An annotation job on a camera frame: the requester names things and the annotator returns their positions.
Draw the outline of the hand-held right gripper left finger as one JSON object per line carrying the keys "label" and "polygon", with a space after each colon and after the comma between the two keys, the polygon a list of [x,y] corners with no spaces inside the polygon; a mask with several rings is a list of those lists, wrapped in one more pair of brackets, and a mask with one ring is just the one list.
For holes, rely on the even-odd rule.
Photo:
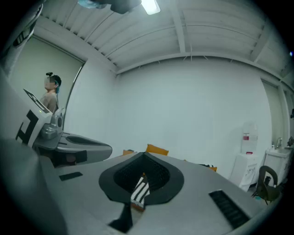
{"label": "hand-held right gripper left finger", "polygon": [[140,221],[127,234],[109,226],[119,218],[124,205],[109,200],[99,186],[104,170],[133,156],[63,168],[49,164],[49,188],[65,219],[68,235],[144,235],[138,228]]}

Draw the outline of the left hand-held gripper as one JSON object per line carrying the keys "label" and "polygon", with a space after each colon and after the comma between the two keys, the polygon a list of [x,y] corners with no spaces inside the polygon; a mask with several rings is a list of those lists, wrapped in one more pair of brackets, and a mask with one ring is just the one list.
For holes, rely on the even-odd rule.
{"label": "left hand-held gripper", "polygon": [[101,162],[111,156],[113,149],[110,145],[63,132],[64,108],[58,108],[55,113],[52,113],[26,89],[20,97],[26,109],[15,137],[19,143],[31,147],[52,162],[54,162],[55,151],[65,157],[66,161],[77,165]]}

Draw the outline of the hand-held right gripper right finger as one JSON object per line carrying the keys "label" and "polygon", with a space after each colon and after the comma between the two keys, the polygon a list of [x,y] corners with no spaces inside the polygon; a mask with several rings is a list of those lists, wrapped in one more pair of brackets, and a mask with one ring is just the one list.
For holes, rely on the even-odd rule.
{"label": "hand-held right gripper right finger", "polygon": [[[159,154],[155,157],[177,167],[184,185],[168,203],[146,207],[137,223],[137,235],[246,235],[264,219],[263,205],[213,170]],[[249,221],[233,229],[209,196],[216,190],[224,191]]]}

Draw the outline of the white water dispenser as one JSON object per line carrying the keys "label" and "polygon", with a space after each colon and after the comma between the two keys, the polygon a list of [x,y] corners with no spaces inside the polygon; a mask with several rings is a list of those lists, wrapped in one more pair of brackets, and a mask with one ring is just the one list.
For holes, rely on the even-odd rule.
{"label": "white water dispenser", "polygon": [[247,192],[257,170],[257,160],[255,154],[238,154],[229,180]]}

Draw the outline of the small orange cushion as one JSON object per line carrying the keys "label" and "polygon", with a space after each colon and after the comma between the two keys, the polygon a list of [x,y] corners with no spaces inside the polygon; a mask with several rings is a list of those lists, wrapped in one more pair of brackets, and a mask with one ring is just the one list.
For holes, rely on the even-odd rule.
{"label": "small orange cushion", "polygon": [[167,156],[168,153],[169,153],[168,150],[165,150],[163,148],[156,147],[156,146],[151,145],[151,144],[148,144],[147,145],[146,152],[156,153],[156,154],[160,154],[160,155],[164,155],[164,156]]}

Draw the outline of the dark round-back chair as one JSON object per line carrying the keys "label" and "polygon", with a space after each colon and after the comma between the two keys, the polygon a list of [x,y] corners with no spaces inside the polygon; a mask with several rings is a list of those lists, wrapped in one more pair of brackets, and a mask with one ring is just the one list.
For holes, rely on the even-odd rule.
{"label": "dark round-back chair", "polygon": [[282,197],[277,173],[271,167],[260,167],[256,189],[251,197],[259,197],[267,206]]}

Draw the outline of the white sink cabinet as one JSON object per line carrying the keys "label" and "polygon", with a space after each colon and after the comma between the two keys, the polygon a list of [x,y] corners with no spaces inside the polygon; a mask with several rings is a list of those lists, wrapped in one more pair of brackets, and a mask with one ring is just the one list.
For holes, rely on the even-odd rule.
{"label": "white sink cabinet", "polygon": [[272,168],[278,178],[277,184],[281,184],[290,169],[292,161],[293,148],[279,148],[279,149],[268,149],[266,150],[265,166]]}

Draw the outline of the pale green window blind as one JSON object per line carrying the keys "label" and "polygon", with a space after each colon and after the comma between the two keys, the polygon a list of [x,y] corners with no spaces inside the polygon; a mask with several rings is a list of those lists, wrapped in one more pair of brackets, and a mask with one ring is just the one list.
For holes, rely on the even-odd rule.
{"label": "pale green window blind", "polygon": [[83,64],[56,47],[32,37],[17,59],[10,83],[16,91],[26,89],[40,99],[46,92],[45,74],[52,72],[62,80],[58,102],[65,114],[69,94]]}

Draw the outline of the ceiling tube light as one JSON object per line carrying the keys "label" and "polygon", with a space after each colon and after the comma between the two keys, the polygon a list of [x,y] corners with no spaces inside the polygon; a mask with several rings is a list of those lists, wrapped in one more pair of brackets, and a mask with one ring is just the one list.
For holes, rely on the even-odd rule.
{"label": "ceiling tube light", "polygon": [[148,15],[161,12],[161,9],[156,0],[141,0],[141,5]]}

